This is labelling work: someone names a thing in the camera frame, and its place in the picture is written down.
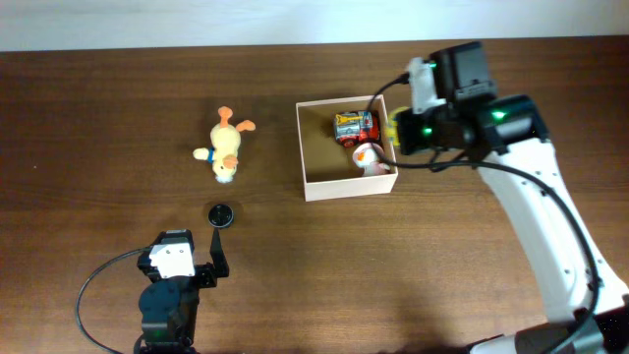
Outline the yellow round toy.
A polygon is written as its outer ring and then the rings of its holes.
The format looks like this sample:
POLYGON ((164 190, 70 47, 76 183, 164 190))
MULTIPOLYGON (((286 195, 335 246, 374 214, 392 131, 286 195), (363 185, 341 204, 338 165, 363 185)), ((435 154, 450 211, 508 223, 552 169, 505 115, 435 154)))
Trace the yellow round toy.
POLYGON ((407 110, 409 110, 408 106, 401 106, 387 113, 387 123, 384 129, 385 137, 396 148, 400 147, 398 135, 398 118, 403 112, 407 110))

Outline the pink white duck figure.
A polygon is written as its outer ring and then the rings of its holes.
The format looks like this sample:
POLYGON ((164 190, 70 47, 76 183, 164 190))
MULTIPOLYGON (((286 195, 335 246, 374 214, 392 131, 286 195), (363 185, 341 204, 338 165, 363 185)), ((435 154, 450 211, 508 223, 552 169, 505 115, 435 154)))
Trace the pink white duck figure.
POLYGON ((381 160, 381 155, 384 155, 384 151, 380 145, 365 143, 355 149, 352 159, 363 170, 364 177, 372 177, 390 172, 391 167, 381 160))

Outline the red silver toy truck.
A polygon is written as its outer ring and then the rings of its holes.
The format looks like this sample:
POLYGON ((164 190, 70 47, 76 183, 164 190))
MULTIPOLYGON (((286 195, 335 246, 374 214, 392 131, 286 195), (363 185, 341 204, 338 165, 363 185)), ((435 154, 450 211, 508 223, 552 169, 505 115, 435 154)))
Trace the red silver toy truck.
POLYGON ((335 141, 344 148, 381 140, 379 117, 371 111, 337 113, 333 119, 333 132, 335 141))

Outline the pink cardboard box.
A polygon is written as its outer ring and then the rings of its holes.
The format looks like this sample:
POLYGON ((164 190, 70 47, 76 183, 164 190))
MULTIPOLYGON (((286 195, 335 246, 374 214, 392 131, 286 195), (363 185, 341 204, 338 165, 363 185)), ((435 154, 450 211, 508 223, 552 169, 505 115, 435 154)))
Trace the pink cardboard box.
POLYGON ((342 147, 333 137, 333 120, 342 112, 364 110, 377 114, 381 127, 388 123, 384 97, 370 95, 298 102, 298 137, 305 200, 308 202, 386 194, 392 191, 398 168, 367 176, 353 161, 354 147, 342 147))

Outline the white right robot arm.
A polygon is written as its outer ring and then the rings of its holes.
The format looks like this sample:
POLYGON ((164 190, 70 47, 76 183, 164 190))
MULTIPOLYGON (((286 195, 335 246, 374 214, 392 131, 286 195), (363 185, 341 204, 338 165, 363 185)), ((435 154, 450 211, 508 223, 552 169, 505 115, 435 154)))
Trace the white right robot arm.
POLYGON ((562 179, 549 130, 526 95, 499 96, 483 46, 415 58, 397 119, 403 154, 453 151, 504 208, 540 289, 546 322, 484 339, 473 353, 624 353, 628 288, 606 262, 562 179))

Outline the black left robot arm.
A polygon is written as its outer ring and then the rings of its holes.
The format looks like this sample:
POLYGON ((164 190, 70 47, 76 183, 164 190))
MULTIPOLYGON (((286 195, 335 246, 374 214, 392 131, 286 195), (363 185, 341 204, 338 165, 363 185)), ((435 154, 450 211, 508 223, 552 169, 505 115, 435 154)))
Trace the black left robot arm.
POLYGON ((138 269, 150 280, 142 292, 142 335, 135 353, 194 353, 200 291, 229 276, 220 234, 212 233, 211 261, 194 263, 194 239, 188 229, 161 232, 141 252, 138 269))

